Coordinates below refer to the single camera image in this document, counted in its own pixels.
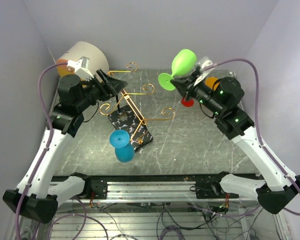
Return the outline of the red plastic wine glass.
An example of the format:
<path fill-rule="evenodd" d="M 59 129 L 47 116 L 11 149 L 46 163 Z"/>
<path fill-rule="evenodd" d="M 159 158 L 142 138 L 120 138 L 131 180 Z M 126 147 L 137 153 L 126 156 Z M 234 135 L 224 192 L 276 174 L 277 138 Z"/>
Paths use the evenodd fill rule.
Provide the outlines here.
<path fill-rule="evenodd" d="M 184 106 L 184 107 L 192 107 L 194 105 L 194 100 L 193 99 L 189 99 L 189 100 L 185 100 L 184 98 L 181 99 L 181 104 Z"/>

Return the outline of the green plastic wine glass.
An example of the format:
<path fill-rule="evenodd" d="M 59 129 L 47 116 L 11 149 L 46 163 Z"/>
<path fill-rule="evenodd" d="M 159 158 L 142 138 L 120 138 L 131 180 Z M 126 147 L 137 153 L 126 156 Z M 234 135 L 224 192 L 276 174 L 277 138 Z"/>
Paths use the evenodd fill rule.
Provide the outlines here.
<path fill-rule="evenodd" d="M 161 73 L 158 75 L 160 86 L 167 91 L 173 91 L 175 86 L 171 83 L 171 80 L 173 80 L 175 76 L 183 76 L 189 73 L 196 62 L 197 56 L 193 51 L 190 49 L 182 49 L 172 61 L 172 73 Z"/>

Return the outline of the orange plastic wine glass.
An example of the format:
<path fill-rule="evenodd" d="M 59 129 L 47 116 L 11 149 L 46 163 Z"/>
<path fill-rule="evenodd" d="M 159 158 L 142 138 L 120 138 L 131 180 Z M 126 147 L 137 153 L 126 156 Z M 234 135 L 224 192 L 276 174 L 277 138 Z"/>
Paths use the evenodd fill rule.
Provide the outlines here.
<path fill-rule="evenodd" d="M 213 91 L 215 91 L 217 89 L 217 87 L 219 86 L 219 79 L 217 77 L 208 77 L 206 80 L 205 80 L 205 84 L 210 88 L 212 89 Z"/>

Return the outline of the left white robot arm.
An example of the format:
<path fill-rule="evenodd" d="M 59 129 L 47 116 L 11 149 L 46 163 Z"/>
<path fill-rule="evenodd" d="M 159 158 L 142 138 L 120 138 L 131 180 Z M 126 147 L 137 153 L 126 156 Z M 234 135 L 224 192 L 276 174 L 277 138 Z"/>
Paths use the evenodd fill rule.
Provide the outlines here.
<path fill-rule="evenodd" d="M 83 124 L 83 112 L 117 96 L 127 85 L 126 81 L 112 78 L 100 69 L 89 81 L 82 81 L 76 74 L 60 78 L 59 102 L 48 117 L 35 159 L 16 189 L 6 190 L 2 197 L 16 215 L 46 224 L 67 200 L 91 195 L 91 177 L 83 173 L 74 172 L 65 181 L 51 186 L 56 163 Z"/>

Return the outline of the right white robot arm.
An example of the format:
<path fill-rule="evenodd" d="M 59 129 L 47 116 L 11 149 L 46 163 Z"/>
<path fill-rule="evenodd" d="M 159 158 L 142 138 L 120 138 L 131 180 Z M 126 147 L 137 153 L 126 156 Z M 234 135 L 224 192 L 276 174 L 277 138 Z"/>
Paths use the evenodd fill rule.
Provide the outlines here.
<path fill-rule="evenodd" d="M 239 81 L 228 76 L 213 84 L 204 81 L 195 84 L 192 74 L 170 82 L 184 99 L 197 100 L 213 112 L 217 128 L 249 157 L 263 177 L 262 180 L 250 179 L 223 171 L 211 184 L 211 194 L 216 198 L 226 193 L 244 196 L 258 201 L 274 215 L 285 209 L 300 191 L 300 175 L 289 170 L 259 139 L 257 126 L 238 106 L 244 96 Z"/>

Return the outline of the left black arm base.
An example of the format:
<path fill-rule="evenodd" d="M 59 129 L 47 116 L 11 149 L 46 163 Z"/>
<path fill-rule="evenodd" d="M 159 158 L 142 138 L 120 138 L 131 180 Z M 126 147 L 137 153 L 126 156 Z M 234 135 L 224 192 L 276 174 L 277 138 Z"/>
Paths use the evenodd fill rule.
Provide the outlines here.
<path fill-rule="evenodd" d="M 93 198 L 97 200 L 105 200 L 107 198 L 108 184 L 105 180 L 79 172 L 74 172 L 70 176 L 84 181 L 84 186 L 77 194 L 79 198 Z"/>

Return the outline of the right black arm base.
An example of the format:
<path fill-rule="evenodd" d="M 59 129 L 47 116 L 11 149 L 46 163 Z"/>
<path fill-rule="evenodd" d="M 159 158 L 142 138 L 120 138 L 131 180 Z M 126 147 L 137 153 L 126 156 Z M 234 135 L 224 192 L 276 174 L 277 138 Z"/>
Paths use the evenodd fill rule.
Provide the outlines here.
<path fill-rule="evenodd" d="M 189 190 L 195 193 L 197 199 L 225 199 L 228 196 L 237 198 L 237 194 L 228 195 L 222 190 L 220 181 L 224 176 L 224 174 L 195 175 L 195 183 Z"/>

